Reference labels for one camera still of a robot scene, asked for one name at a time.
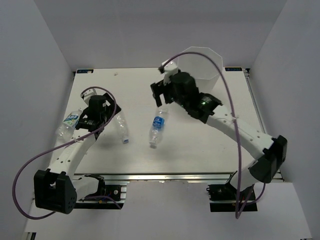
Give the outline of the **clear unlabelled plastic bottle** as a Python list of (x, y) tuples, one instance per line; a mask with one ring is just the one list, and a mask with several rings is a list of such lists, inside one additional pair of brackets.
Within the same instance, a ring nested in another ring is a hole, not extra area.
[(125, 115), (122, 111), (120, 111), (115, 117), (115, 126), (122, 143), (129, 143), (129, 128)]

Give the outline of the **clear bottle blue label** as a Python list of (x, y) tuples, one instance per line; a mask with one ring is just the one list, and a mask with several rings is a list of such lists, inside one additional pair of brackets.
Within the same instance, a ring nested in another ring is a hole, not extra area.
[(168, 117), (169, 108), (166, 105), (162, 105), (156, 109), (148, 136), (149, 145), (151, 148), (157, 148), (162, 141)]

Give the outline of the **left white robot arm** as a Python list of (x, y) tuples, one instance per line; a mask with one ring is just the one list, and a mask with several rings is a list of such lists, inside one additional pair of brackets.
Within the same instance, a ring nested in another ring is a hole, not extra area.
[(107, 188), (102, 176), (86, 173), (74, 179), (74, 175), (89, 148), (120, 110), (108, 92), (89, 98), (88, 106), (75, 126), (71, 144), (46, 170), (38, 170), (34, 175), (36, 207), (69, 214), (77, 201), (86, 198), (99, 200), (105, 196)]

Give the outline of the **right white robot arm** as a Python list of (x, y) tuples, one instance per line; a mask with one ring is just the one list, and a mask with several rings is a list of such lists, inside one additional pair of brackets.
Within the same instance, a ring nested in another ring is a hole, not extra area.
[(156, 105), (177, 103), (188, 115), (213, 127), (244, 148), (253, 158), (252, 162), (237, 170), (228, 179), (226, 195), (236, 200), (244, 190), (256, 183), (271, 182), (286, 159), (287, 139), (279, 135), (272, 137), (253, 128), (245, 121), (232, 116), (231, 110), (222, 101), (209, 93), (200, 92), (195, 79), (187, 72), (179, 71), (169, 76), (169, 83), (161, 80), (151, 84)]

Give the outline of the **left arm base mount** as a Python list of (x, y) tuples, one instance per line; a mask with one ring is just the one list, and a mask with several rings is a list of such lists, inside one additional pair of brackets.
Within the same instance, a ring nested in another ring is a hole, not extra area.
[(126, 185), (105, 180), (97, 174), (75, 175), (76, 209), (121, 210), (126, 198)]

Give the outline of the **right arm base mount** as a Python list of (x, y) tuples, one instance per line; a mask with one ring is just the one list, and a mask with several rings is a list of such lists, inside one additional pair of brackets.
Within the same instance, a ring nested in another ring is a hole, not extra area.
[[(236, 211), (237, 190), (229, 183), (209, 184), (206, 188), (209, 195), (211, 213), (231, 213)], [(245, 200), (248, 199), (243, 212), (257, 212), (256, 195), (252, 186), (240, 192), (238, 210), (240, 211)]]

